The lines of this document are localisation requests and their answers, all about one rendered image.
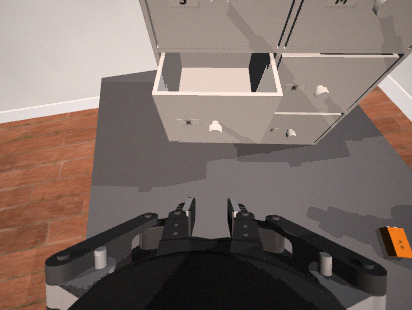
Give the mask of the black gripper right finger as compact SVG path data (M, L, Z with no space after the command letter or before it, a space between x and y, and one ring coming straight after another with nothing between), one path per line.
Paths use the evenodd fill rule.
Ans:
M228 198L232 253L265 260L264 251L325 286L347 310L385 310L387 271L380 264L278 215L256 220ZM284 248L285 238L292 252Z

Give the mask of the beige drawer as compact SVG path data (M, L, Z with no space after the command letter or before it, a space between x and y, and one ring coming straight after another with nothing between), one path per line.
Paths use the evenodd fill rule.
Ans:
M293 0L147 0L159 48L277 48Z
M276 110L346 111L397 60L398 54L282 53L283 97Z
M314 143L341 115L275 112L261 142Z
M285 43L307 49L411 46L412 0L302 0Z
M169 141L260 143L283 94L273 53L161 53L152 97Z

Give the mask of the white small chest of drawers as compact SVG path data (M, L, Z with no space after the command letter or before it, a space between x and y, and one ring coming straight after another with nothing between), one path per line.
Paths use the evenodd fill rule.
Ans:
M314 142L314 143L250 143L250 144L304 144L316 145L333 127L335 127L358 103L360 103L383 79L385 79L409 54L409 49L307 49L285 48L288 35L296 17L302 0L293 0L284 29L277 48L159 48L147 0L139 0L157 66L159 66L161 53L273 53L276 67L282 53L376 53L398 54L396 62L387 69L346 111L318 111L318 110L276 110L276 112L298 113L341 113L342 115ZM161 53L160 53L161 52Z

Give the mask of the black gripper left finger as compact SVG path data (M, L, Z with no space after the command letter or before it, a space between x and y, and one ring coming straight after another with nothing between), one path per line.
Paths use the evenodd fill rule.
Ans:
M53 254L45 261L46 309L67 310L100 279L157 248L157 256L190 251L194 223L195 198L187 198L168 218L145 213Z

